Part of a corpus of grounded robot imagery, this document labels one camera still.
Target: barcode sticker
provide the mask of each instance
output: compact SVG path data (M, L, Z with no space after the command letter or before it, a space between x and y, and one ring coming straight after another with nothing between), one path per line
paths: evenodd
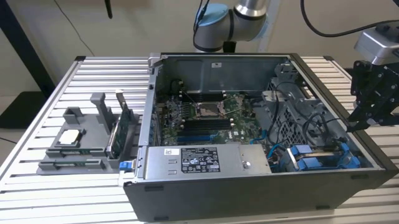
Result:
M180 155L180 149L178 148L165 148L164 155Z

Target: white label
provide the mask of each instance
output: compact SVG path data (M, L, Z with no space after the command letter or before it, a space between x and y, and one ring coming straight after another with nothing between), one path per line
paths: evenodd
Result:
M221 62L212 63L212 68L221 68Z
M165 148L164 155L178 155L180 149L178 148Z
M64 145L70 145L76 141L77 136L78 130L69 129L62 132L61 137L57 141Z

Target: black pole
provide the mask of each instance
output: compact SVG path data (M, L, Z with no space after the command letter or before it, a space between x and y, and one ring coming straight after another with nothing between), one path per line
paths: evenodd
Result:
M236 41L225 41L222 42L222 52L224 53L234 53L236 52Z
M54 90L54 84L5 0L0 0L0 28L34 79L42 95L48 98Z

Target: white wall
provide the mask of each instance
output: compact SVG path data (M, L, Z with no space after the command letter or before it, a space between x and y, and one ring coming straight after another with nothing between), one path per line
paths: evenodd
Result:
M22 91L38 91L28 69L0 30L0 97L17 96Z
M362 60L353 50L358 33L336 38L317 36L304 23L298 0L280 1L266 52L329 55L344 67L350 67L354 60ZM399 7L392 0L304 0L304 7L312 25L324 33L338 33L381 20L399 19Z
M112 0L108 19L102 0L57 0L96 56L146 56L192 52L192 23L198 0ZM234 0L217 2L233 5ZM8 0L37 54L54 80L76 56L89 55L52 0ZM256 52L257 43L237 45Z

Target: motherboard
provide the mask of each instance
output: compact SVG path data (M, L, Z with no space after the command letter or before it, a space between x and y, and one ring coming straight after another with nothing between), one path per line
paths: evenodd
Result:
M250 100L241 92L188 94L157 104L161 122L161 145L205 145L261 138Z

